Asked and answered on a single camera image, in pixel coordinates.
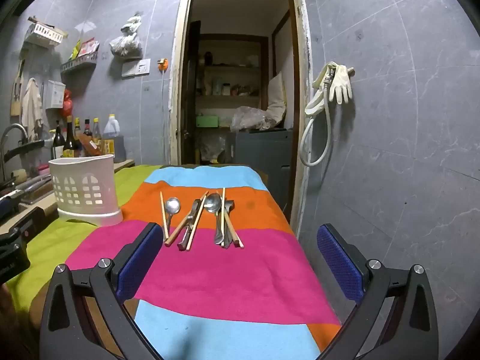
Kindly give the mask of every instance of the faucet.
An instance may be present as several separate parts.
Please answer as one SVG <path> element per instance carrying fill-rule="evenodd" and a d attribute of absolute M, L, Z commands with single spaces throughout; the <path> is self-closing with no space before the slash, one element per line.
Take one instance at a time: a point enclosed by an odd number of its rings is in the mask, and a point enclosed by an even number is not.
<path fill-rule="evenodd" d="M 13 123 L 9 125 L 5 131 L 3 132 L 1 139 L 0 139 L 0 167 L 1 171 L 3 174 L 3 181 L 6 180 L 5 177 L 5 161 L 3 160 L 3 147 L 5 146 L 5 143 L 7 142 L 7 134 L 10 130 L 13 130 L 14 128 L 17 128 L 22 132 L 22 143 L 26 143 L 28 141 L 28 136 L 27 136 L 27 131 L 25 130 L 25 127 L 23 127 L 20 123 Z"/>

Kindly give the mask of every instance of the plastic jug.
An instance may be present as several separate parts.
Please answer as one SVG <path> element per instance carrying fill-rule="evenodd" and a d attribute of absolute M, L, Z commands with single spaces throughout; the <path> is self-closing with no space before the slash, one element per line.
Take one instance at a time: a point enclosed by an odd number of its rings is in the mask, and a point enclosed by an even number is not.
<path fill-rule="evenodd" d="M 113 154 L 113 162 L 117 164 L 126 161 L 127 153 L 123 135 L 120 134 L 120 125 L 114 114 L 109 115 L 109 121 L 103 130 L 102 144 L 104 154 Z"/>

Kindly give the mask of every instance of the silver bolt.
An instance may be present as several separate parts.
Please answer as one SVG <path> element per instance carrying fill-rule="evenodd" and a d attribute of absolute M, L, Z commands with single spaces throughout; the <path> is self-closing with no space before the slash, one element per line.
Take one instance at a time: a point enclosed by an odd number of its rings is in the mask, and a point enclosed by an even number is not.
<path fill-rule="evenodd" d="M 98 262 L 98 266 L 100 268 L 107 268 L 108 266 L 110 266 L 110 263 L 111 263 L 111 259 L 101 259 L 99 262 Z"/>
<path fill-rule="evenodd" d="M 418 264 L 413 267 L 413 270 L 415 272 L 417 272 L 418 274 L 422 274 L 423 272 L 425 272 L 423 267 L 421 265 L 418 265 Z"/>
<path fill-rule="evenodd" d="M 65 264 L 58 264 L 56 267 L 55 267 L 55 272 L 58 273 L 58 274 L 61 274 L 66 268 L 66 265 Z"/>
<path fill-rule="evenodd" d="M 368 261 L 368 265 L 370 266 L 371 269 L 380 269 L 380 267 L 382 266 L 382 263 L 377 259 L 371 259 L 370 261 Z"/>

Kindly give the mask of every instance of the hose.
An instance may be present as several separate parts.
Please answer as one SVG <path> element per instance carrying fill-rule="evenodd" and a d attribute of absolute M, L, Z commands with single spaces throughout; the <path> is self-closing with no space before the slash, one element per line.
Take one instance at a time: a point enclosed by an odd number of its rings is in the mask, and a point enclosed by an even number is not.
<path fill-rule="evenodd" d="M 302 138 L 301 138 L 301 141 L 300 141 L 299 157 L 300 157 L 300 161 L 302 161 L 302 164 L 304 164 L 306 167 L 314 167 L 315 165 L 318 165 L 320 162 L 323 161 L 323 159 L 325 158 L 325 156 L 328 153 L 328 150 L 330 149 L 330 141 L 332 139 L 331 138 L 332 126 L 331 126 L 331 121 L 330 121 L 330 110 L 328 109 L 328 92 L 330 90 L 330 83 L 331 83 L 331 81 L 329 81 L 329 82 L 326 81 L 325 86 L 323 87 L 323 103 L 325 105 L 325 117 L 327 119 L 327 143 L 325 145 L 325 149 L 323 150 L 322 155 L 320 156 L 320 158 L 318 160 L 316 160 L 314 162 L 308 162 L 308 160 L 306 160 L 304 158 L 305 150 L 303 150 L 303 147 L 305 145 L 305 140 L 308 136 L 308 133 L 310 132 L 311 126 L 314 124 L 314 120 L 315 120 L 316 115 L 312 116 L 307 123 L 307 127 L 305 128 L 305 131 L 303 132 L 303 135 L 302 135 Z"/>

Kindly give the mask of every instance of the utensil pile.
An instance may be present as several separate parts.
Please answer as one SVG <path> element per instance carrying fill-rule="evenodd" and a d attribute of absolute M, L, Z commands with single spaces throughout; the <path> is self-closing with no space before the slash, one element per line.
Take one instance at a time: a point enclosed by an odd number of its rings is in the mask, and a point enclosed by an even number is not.
<path fill-rule="evenodd" d="M 175 228 L 175 230 L 169 235 L 172 216 L 180 211 L 181 205 L 177 198 L 169 198 L 164 203 L 163 194 L 160 192 L 165 246 L 169 247 L 181 233 L 183 228 L 186 228 L 185 234 L 177 246 L 180 251 L 189 251 L 194 240 L 198 222 L 200 221 L 200 216 L 203 208 L 205 208 L 208 212 L 215 214 L 217 219 L 217 230 L 214 236 L 215 244 L 221 245 L 226 249 L 233 242 L 236 247 L 244 248 L 229 216 L 231 210 L 235 207 L 235 202 L 233 200 L 225 200 L 225 188 L 223 188 L 222 196 L 218 193 L 207 194 L 208 192 L 205 192 L 201 198 L 193 201 L 190 212 L 180 221 L 177 228 Z"/>

